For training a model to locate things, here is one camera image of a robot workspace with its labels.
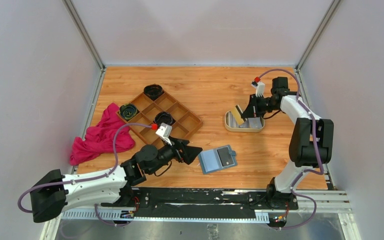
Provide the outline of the gold credit card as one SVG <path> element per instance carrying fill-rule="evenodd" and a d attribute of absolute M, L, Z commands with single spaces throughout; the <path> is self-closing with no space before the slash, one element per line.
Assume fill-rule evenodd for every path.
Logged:
<path fill-rule="evenodd" d="M 236 121 L 237 125 L 240 126 L 242 125 L 246 120 L 242 118 L 242 113 L 243 110 L 240 107 L 239 104 L 235 105 L 231 110 L 230 110 L 232 117 Z"/>

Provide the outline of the beige oval card tray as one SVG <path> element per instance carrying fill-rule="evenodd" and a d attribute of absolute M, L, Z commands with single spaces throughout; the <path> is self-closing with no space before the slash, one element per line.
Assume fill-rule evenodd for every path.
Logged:
<path fill-rule="evenodd" d="M 251 122 L 248 120 L 240 125 L 239 128 L 232 128 L 228 126 L 228 112 L 224 115 L 224 126 L 230 132 L 239 132 L 239 133 L 259 133 L 265 127 L 265 120 L 260 117 L 259 120 L 257 118 L 253 118 Z"/>

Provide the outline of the stack of credit cards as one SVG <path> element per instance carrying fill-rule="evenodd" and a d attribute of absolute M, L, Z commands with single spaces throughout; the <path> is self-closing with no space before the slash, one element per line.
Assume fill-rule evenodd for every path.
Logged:
<path fill-rule="evenodd" d="M 233 116 L 233 114 L 230 111 L 227 114 L 227 119 L 228 119 L 228 126 L 230 128 L 239 128 L 240 127 L 240 124 L 238 124 L 235 117 Z"/>

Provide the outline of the blue leather card holder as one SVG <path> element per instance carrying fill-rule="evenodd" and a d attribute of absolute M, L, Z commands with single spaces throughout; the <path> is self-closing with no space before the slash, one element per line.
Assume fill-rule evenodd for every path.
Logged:
<path fill-rule="evenodd" d="M 228 147 L 232 155 L 233 164 L 229 166 L 222 166 L 217 150 L 220 148 Z M 198 155 L 199 163 L 202 173 L 208 175 L 210 173 L 218 172 L 224 169 L 232 168 L 238 165 L 236 160 L 237 153 L 230 145 L 224 145 L 217 148 L 204 150 Z"/>

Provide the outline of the black VIP credit card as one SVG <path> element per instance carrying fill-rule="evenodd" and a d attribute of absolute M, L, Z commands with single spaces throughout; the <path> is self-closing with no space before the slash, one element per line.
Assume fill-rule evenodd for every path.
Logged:
<path fill-rule="evenodd" d="M 217 153 L 223 167 L 230 166 L 234 163 L 232 155 L 230 154 L 230 149 L 228 147 L 219 148 Z"/>

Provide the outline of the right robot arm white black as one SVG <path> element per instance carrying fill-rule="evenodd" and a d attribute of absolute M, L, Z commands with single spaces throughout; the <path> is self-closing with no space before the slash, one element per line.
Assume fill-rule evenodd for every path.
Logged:
<path fill-rule="evenodd" d="M 298 91 L 290 91 L 286 77 L 272 80 L 270 97 L 263 96 L 265 84 L 260 77 L 251 84 L 255 93 L 250 95 L 247 107 L 244 110 L 237 108 L 241 119 L 249 121 L 281 111 L 294 124 L 288 149 L 290 161 L 266 188 L 266 204 L 278 209 L 294 198 L 296 187 L 305 176 L 324 174 L 324 165 L 332 158 L 334 123 L 310 110 Z"/>

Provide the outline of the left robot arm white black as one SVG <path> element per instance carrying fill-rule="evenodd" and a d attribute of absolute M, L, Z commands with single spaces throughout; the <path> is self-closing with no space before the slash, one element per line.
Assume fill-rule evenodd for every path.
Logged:
<path fill-rule="evenodd" d="M 85 174 L 62 174 L 60 169 L 49 171 L 29 193 L 34 223 L 43 223 L 70 209 L 118 203 L 122 207 L 133 201 L 131 188 L 155 175 L 173 160 L 190 165 L 202 152 L 189 141 L 171 137 L 171 144 L 157 148 L 144 145 L 130 159 L 114 168 Z"/>

